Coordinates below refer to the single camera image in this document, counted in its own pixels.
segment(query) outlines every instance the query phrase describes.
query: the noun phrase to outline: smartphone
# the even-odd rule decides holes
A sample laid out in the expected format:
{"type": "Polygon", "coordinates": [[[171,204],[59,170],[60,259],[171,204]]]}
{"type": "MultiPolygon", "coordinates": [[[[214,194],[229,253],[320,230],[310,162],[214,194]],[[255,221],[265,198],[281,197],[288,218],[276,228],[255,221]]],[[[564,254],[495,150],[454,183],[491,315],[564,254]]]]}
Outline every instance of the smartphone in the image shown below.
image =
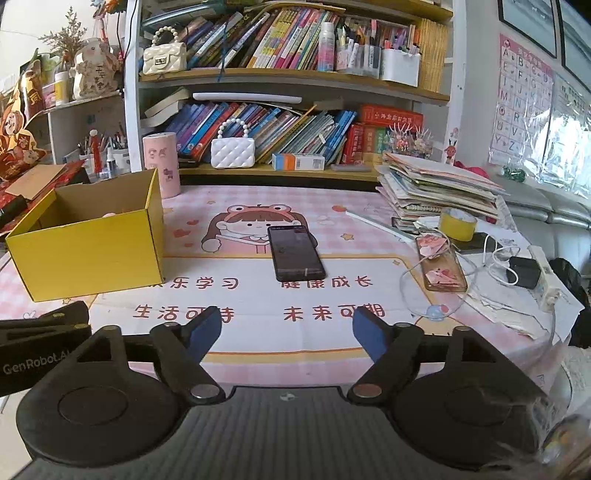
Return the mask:
{"type": "MultiPolygon", "coordinates": [[[[450,238],[450,242],[455,247],[455,249],[460,252],[462,255],[470,255],[470,254],[481,254],[482,249],[484,248],[484,241],[486,239],[485,233],[475,233],[472,237],[472,240],[469,242],[460,242],[459,240],[455,240],[450,238]]],[[[493,237],[488,239],[486,243],[486,251],[487,252],[494,252],[500,245],[496,243],[496,240],[493,237]]]]}
{"type": "Polygon", "coordinates": [[[323,280],[324,266],[303,225],[270,226],[269,242],[275,277],[280,282],[323,280]]]}

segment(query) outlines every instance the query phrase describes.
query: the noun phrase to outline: phone charger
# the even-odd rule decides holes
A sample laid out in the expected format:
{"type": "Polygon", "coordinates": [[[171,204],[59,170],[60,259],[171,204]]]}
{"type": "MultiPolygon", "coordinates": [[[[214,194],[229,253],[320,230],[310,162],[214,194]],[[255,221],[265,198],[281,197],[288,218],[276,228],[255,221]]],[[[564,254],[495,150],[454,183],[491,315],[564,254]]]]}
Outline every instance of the phone charger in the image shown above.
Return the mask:
{"type": "MultiPolygon", "coordinates": [[[[531,258],[511,257],[509,259],[509,267],[514,270],[519,277],[516,285],[518,287],[527,288],[533,290],[538,284],[540,279],[540,266],[536,260],[531,258]]],[[[509,270],[505,271],[507,275],[507,281],[513,283],[515,281],[515,275],[509,270]]]]}

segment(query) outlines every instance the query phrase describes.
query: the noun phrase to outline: bookshelf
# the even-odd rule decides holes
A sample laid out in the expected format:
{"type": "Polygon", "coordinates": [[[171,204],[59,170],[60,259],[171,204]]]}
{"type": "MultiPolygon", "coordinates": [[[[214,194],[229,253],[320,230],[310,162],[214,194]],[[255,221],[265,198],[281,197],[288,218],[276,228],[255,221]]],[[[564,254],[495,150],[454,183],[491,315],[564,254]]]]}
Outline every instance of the bookshelf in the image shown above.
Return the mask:
{"type": "Polygon", "coordinates": [[[453,11],[422,0],[367,0],[364,2],[353,0],[328,0],[324,3],[338,7],[352,8],[389,16],[403,18],[428,18],[434,22],[446,22],[453,17],[453,11]]]}
{"type": "Polygon", "coordinates": [[[196,168],[181,168],[181,178],[185,175],[206,175],[218,177],[299,177],[309,179],[331,179],[331,180],[351,180],[376,183],[378,181],[375,172],[364,171],[334,171],[331,169],[319,171],[294,171],[294,170],[273,170],[271,165],[255,165],[251,168],[213,168],[211,165],[202,164],[196,168]]]}
{"type": "MultiPolygon", "coordinates": [[[[181,85],[201,85],[217,82],[218,69],[193,69],[185,72],[143,75],[139,77],[139,88],[162,88],[181,85]]],[[[295,85],[330,86],[349,90],[377,93],[379,95],[406,98],[432,105],[445,105],[450,96],[430,92],[421,88],[397,82],[386,82],[371,77],[347,75],[337,72],[287,69],[225,69],[219,83],[291,83],[295,85]]]]}
{"type": "MultiPolygon", "coordinates": [[[[335,72],[317,72],[290,69],[226,69],[220,75],[218,69],[194,69],[186,72],[166,73],[158,76],[138,74],[137,59],[141,49],[148,46],[141,29],[142,15],[160,13],[163,9],[182,8],[193,5],[197,0],[128,0],[125,40],[129,51],[125,60],[125,119],[129,141],[132,171],[143,168],[142,136],[148,133],[140,128],[139,120],[144,109],[155,101],[171,93],[177,86],[193,87],[193,91],[227,91],[253,93],[285,93],[299,95],[308,105],[318,100],[335,100],[361,105],[377,103],[397,106],[422,113],[426,119],[425,127],[433,133],[434,147],[432,159],[444,161],[448,145],[457,142],[462,121],[463,90],[466,65],[466,0],[443,0],[443,8],[422,0],[326,0],[326,4],[346,9],[346,14],[380,18],[391,22],[401,19],[416,22],[428,18],[445,23],[450,32],[449,48],[444,62],[444,78],[438,92],[412,87],[395,82],[385,82],[370,77],[351,76],[335,72]]],[[[286,176],[286,172],[274,172],[270,167],[253,167],[252,173],[240,169],[239,173],[218,173],[211,168],[201,167],[183,170],[184,176],[205,174],[210,179],[215,176],[286,176]]],[[[343,173],[325,171],[328,180],[343,178],[343,173]]]]}

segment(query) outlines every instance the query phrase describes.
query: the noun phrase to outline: pen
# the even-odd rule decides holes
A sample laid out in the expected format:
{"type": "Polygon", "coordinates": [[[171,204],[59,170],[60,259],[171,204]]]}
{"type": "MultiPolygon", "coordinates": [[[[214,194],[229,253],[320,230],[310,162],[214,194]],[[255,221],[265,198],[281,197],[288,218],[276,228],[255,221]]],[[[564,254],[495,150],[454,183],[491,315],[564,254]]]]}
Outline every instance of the pen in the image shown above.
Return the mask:
{"type": "Polygon", "coordinates": [[[406,38],[406,32],[406,30],[403,30],[402,33],[398,36],[396,42],[394,43],[394,50],[398,50],[400,47],[402,47],[404,39],[406,38]]]}
{"type": "Polygon", "coordinates": [[[351,57],[349,59],[348,67],[350,69],[355,67],[357,62],[357,54],[359,53],[359,43],[361,42],[361,35],[357,34],[355,37],[355,43],[353,44],[353,51],[351,52],[351,57]]]}

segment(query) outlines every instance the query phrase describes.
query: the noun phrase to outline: charging cable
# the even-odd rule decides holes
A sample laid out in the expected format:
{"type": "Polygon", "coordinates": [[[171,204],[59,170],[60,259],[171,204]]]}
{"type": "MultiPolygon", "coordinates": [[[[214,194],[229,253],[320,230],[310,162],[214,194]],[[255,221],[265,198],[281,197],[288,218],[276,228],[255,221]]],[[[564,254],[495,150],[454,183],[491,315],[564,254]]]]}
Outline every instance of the charging cable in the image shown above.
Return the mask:
{"type": "MultiPolygon", "coordinates": [[[[487,235],[486,238],[484,239],[484,247],[482,249],[482,265],[485,266],[486,265],[486,245],[488,243],[488,239],[492,238],[490,235],[487,235]]],[[[517,272],[515,270],[513,270],[512,268],[509,268],[507,265],[505,265],[505,261],[501,260],[500,258],[497,257],[497,253],[498,252],[502,252],[504,250],[509,250],[509,252],[511,253],[511,255],[513,255],[512,249],[513,248],[518,248],[518,251],[515,255],[518,255],[520,250],[519,247],[499,247],[497,249],[495,249],[492,252],[491,258],[492,258],[492,263],[488,265],[487,267],[487,271],[488,274],[494,278],[497,282],[506,285],[508,287],[512,287],[514,285],[517,285],[517,282],[519,282],[519,275],[517,275],[517,272]],[[505,270],[507,270],[508,272],[511,272],[514,276],[515,276],[515,280],[513,282],[508,282],[506,280],[504,280],[503,278],[501,278],[500,276],[498,276],[496,273],[493,273],[493,267],[498,267],[498,268],[503,268],[505,270]]]]}

